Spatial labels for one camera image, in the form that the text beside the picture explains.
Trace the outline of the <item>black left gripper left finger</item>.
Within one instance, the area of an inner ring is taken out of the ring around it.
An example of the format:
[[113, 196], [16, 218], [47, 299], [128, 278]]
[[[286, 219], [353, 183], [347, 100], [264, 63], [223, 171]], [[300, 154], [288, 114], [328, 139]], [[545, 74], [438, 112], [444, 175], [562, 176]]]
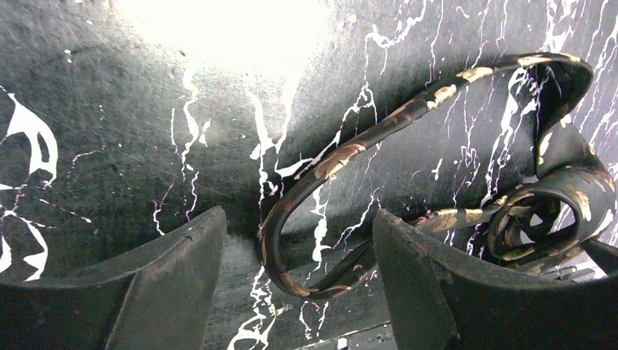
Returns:
[[201, 349], [227, 218], [215, 206], [62, 278], [1, 285], [3, 349]]

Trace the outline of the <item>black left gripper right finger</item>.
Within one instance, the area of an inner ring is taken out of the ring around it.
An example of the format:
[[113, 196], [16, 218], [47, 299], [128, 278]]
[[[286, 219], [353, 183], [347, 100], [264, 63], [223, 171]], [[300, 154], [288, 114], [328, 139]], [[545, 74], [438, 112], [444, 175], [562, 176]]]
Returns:
[[399, 349], [615, 349], [617, 278], [577, 283], [502, 268], [380, 210], [378, 268]]

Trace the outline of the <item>black gold floral tie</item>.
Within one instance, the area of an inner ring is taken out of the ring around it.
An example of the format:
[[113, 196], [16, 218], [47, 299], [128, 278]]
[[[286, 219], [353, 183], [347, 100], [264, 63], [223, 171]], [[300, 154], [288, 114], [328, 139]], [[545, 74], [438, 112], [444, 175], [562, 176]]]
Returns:
[[575, 55], [533, 52], [467, 69], [419, 92], [384, 120], [350, 139], [304, 175], [271, 208], [258, 237], [269, 279], [284, 293], [310, 302], [348, 294], [375, 267], [374, 244], [366, 241], [311, 286], [296, 282], [279, 251], [281, 231], [295, 209], [357, 155], [401, 131], [458, 91], [510, 69], [546, 66], [558, 90], [539, 121], [534, 183], [519, 184], [478, 209], [440, 209], [410, 222], [427, 236], [486, 225], [485, 249], [505, 268], [538, 273], [549, 260], [564, 261], [585, 241], [599, 236], [617, 214], [617, 185], [601, 159], [571, 121], [571, 111], [591, 86], [592, 67]]

